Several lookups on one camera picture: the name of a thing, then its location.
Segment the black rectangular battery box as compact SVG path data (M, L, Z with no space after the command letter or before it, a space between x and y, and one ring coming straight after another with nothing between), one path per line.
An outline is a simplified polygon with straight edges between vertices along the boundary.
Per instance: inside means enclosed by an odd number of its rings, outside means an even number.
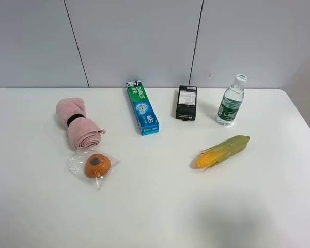
M195 121L197 111L196 86L180 85L175 92L173 117L182 121Z

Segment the green blue toothpaste box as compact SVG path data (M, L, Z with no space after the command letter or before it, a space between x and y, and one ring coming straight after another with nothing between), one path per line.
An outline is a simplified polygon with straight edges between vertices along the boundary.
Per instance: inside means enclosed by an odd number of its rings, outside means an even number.
M142 82L140 80L130 81L126 83L126 86L141 135L158 133L160 124Z

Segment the yellow toy corn cob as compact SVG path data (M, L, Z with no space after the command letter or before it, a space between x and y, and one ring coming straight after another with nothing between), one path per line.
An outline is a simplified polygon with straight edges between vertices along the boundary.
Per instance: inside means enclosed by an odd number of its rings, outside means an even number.
M236 135L228 140L202 151L195 162L196 169L212 168L228 158L242 152L248 145L249 136Z

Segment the rolled pink towel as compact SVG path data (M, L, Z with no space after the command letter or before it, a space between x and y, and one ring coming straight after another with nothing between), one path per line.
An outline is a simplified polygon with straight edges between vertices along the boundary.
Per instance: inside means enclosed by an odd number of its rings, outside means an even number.
M74 150L86 150L99 145L106 133L91 119L86 117L84 100L65 98L56 105L56 115L66 127L68 139Z

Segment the orange fruit in plastic wrap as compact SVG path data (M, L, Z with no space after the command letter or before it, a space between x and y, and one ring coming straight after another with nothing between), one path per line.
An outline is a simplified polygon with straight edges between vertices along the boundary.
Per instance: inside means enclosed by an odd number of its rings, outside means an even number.
M99 190L120 160L105 152L76 150L69 158L69 172L78 180Z

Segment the clear water bottle green label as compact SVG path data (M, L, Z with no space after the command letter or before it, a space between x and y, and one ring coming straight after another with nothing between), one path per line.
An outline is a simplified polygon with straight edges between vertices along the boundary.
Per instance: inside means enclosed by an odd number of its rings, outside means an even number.
M234 124L236 115L244 99L246 82L247 77L244 74L237 74L233 83L226 89L216 114L218 124L227 127Z

